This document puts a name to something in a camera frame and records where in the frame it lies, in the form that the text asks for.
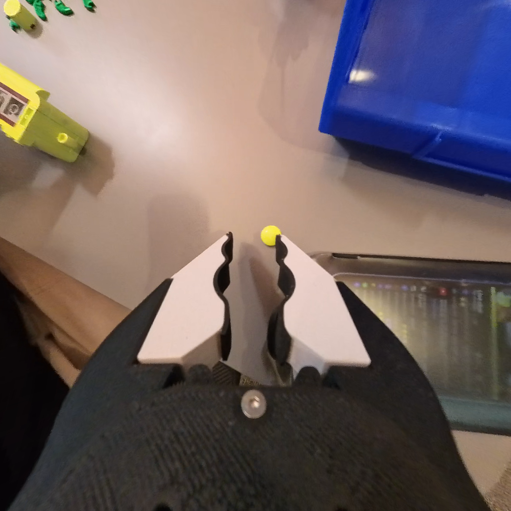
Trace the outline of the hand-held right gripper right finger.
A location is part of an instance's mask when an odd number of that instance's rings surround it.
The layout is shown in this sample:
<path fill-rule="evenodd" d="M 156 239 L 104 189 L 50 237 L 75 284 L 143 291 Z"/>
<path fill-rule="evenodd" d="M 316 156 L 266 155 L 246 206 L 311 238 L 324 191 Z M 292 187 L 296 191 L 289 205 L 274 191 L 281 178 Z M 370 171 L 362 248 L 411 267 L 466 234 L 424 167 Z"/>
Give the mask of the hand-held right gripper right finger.
<path fill-rule="evenodd" d="M 369 367 L 371 360 L 335 278 L 284 235 L 275 239 L 283 301 L 268 325 L 268 350 L 298 373 Z"/>

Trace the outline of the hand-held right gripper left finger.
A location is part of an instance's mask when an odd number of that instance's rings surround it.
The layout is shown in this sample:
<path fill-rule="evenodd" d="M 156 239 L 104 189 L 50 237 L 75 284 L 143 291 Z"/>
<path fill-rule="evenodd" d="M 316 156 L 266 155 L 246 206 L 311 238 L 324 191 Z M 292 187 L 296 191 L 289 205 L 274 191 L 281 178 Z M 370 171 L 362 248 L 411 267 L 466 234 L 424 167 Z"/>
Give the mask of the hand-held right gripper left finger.
<path fill-rule="evenodd" d="M 232 349 L 229 265 L 233 234 L 226 233 L 170 278 L 137 361 L 214 366 Z"/>

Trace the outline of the lime green toy brick box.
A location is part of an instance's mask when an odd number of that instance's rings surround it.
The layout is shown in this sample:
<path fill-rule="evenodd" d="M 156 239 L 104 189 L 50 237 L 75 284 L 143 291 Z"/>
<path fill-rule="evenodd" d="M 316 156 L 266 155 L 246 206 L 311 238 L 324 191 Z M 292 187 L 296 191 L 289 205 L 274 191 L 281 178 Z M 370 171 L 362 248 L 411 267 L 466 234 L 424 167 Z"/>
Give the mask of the lime green toy brick box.
<path fill-rule="evenodd" d="M 89 132 L 48 102 L 49 92 L 1 64 L 1 131 L 17 144 L 75 162 Z"/>

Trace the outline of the tablet in clear case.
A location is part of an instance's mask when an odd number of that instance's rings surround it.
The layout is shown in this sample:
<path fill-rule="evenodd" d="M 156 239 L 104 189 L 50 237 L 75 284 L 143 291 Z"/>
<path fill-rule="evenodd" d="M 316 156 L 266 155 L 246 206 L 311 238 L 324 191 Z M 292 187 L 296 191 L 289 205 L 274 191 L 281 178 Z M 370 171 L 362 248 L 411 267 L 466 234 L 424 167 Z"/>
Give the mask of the tablet in clear case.
<path fill-rule="evenodd" d="M 454 429 L 510 436 L 510 262 L 310 256 L 405 345 Z"/>

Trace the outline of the blue plastic bin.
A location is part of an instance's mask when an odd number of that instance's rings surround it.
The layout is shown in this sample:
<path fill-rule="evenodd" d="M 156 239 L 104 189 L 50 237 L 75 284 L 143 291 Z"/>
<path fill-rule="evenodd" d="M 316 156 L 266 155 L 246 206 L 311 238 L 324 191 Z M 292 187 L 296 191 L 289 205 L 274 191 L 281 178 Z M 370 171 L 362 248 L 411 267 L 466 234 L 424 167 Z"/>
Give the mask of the blue plastic bin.
<path fill-rule="evenodd" d="M 510 197 L 510 1 L 346 1 L 318 129 Z"/>

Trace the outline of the scattered green leaf pieces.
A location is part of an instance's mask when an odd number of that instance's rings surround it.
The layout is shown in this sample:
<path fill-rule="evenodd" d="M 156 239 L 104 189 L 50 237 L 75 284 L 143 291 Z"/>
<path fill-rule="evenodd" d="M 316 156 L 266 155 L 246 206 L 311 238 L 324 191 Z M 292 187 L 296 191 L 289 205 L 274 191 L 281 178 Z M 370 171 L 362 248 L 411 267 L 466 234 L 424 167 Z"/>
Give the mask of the scattered green leaf pieces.
<path fill-rule="evenodd" d="M 41 22 L 46 23 L 48 22 L 48 14 L 47 14 L 47 7 L 53 6 L 54 9 L 62 16 L 65 17 L 72 17 L 74 16 L 75 12 L 69 5 L 69 1 L 19 1 L 25 8 L 27 8 L 30 13 L 35 17 L 37 21 L 37 27 L 34 31 L 31 32 L 25 32 L 25 31 L 18 31 L 15 33 L 27 33 L 29 35 L 36 35 L 38 34 L 41 29 Z"/>

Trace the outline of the lime cylinder brick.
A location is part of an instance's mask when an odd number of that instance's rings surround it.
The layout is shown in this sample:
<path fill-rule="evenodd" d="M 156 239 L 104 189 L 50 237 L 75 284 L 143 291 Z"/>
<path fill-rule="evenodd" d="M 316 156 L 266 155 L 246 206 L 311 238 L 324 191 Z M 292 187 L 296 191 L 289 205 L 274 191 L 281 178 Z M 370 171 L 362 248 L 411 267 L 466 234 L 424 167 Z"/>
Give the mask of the lime cylinder brick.
<path fill-rule="evenodd" d="M 31 32 L 36 29 L 37 21 L 35 17 L 19 1 L 5 1 L 3 11 L 11 30 Z"/>

